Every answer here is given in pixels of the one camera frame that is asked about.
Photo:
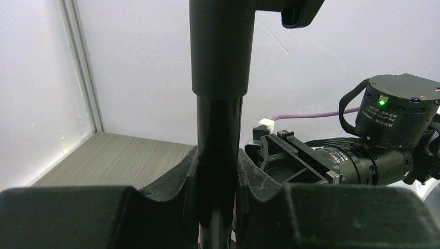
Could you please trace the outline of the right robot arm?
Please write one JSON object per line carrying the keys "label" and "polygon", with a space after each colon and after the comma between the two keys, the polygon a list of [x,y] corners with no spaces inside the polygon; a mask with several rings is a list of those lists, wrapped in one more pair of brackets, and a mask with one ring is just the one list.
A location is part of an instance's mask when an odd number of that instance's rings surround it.
{"label": "right robot arm", "polygon": [[438,109],[439,82],[377,75],[339,102],[336,115],[347,137],[302,142],[262,120],[245,152],[280,184],[425,183],[439,179]]}

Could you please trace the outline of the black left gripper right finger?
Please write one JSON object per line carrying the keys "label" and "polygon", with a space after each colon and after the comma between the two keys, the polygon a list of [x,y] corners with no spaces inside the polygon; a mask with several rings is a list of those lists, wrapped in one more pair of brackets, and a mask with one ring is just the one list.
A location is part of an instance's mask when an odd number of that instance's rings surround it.
{"label": "black left gripper right finger", "polygon": [[439,228],[405,188],[279,184],[239,150],[237,248],[439,248]]}

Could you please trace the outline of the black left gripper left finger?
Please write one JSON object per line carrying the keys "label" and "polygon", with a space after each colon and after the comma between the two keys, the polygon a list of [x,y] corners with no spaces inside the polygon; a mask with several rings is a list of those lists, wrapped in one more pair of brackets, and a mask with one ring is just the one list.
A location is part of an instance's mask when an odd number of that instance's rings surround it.
{"label": "black left gripper left finger", "polygon": [[142,189],[13,188],[1,193],[1,248],[197,248],[197,150]]}

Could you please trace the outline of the black music stand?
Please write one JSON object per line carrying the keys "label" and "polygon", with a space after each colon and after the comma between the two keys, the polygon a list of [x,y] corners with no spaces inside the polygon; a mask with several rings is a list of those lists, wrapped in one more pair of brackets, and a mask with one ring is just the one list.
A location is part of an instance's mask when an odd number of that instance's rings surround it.
{"label": "black music stand", "polygon": [[229,248],[242,99],[248,91],[255,14],[307,27],[322,1],[190,1],[192,90],[197,97],[198,211],[202,248]]}

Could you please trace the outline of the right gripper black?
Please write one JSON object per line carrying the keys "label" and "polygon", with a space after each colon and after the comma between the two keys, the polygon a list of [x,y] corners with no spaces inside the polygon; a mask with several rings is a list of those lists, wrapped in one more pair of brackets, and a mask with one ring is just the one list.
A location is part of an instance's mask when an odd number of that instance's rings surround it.
{"label": "right gripper black", "polygon": [[343,175],[328,154],[319,152],[285,130],[253,130],[245,152],[254,164],[280,184],[342,184]]}

